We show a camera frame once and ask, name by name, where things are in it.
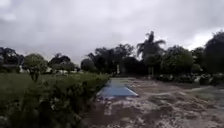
dirt patch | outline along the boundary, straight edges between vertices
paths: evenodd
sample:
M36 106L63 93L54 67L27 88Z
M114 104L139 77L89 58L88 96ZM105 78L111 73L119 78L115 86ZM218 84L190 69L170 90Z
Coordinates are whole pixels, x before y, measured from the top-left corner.
M88 126L109 128L223 128L224 91L183 89L154 81L122 82L140 97L100 99L83 120Z

cloudy sky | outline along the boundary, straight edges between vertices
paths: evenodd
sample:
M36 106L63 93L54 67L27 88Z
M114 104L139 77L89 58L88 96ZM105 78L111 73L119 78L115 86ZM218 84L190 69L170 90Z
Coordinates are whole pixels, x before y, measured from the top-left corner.
M79 62L96 47L145 33L192 49L224 26L223 0L0 0L0 46Z

blue mat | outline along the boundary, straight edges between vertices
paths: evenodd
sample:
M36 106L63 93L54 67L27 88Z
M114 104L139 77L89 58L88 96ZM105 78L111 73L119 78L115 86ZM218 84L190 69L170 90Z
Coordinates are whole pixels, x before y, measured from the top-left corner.
M133 92L123 84L119 83L107 83L100 91L100 95L103 97L116 97L116 96L138 96L137 93Z

treeline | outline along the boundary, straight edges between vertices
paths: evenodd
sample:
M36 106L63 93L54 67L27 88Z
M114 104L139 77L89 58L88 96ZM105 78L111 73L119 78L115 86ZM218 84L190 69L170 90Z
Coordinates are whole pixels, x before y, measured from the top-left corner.
M40 54L32 53L27 56L18 54L14 49L0 47L0 72L20 72L20 69L31 70L38 69L41 73L49 73L65 70L68 73L79 70L78 65L71 59L61 53L56 54L49 62Z
M147 39L136 47L119 44L114 48L96 48L81 61L81 69L96 73L120 74L189 74L224 72L224 32L219 31L208 40L205 46L192 51L182 46L161 48L165 40L155 40L154 32L148 33ZM27 56L16 53L14 49L0 47L0 72L12 72L19 65L23 69L37 68L44 73L48 67L56 72L80 70L71 59L56 54L49 62L40 54Z
M190 74L222 73L224 71L224 32L219 31L205 46L192 51L175 45L161 48L165 40L155 40L154 32L136 47L120 44L115 48L96 48L81 62L81 68L100 73L121 74Z

bush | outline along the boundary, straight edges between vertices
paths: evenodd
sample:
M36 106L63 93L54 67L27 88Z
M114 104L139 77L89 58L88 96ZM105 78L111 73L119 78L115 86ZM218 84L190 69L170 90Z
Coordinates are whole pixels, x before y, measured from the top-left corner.
M20 90L1 87L0 117L4 121L0 125L3 128L78 127L89 99L107 80L106 75L79 74L42 79Z
M191 76L191 75L180 75L180 76L177 76L175 77L175 80L176 82L179 82L179 83L193 83L194 82L194 77Z
M204 74L201 76L199 83L200 85L208 85L210 79L211 79L210 75Z

